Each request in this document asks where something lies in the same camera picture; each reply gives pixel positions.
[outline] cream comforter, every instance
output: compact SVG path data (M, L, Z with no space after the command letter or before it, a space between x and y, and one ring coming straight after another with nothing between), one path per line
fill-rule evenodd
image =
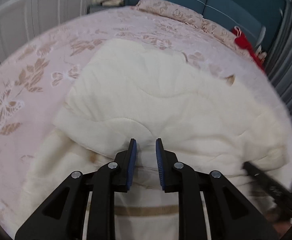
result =
M195 170L219 170L249 196L241 169L286 164L286 135L237 80L195 69L185 56L128 40L105 42L82 70L42 143L21 194L16 229L72 171L96 171L138 145L132 189L115 199L116 239L177 239L177 194L159 186L155 140Z

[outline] red bag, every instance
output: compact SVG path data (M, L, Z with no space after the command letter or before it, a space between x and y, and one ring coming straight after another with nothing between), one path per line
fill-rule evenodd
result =
M238 26L235 26L231 32L237 36L235 43L241 48L248 50L249 54L252 56L258 67L265 73L265 69L260 59L256 57L254 49L250 42L247 40L246 35L240 30Z

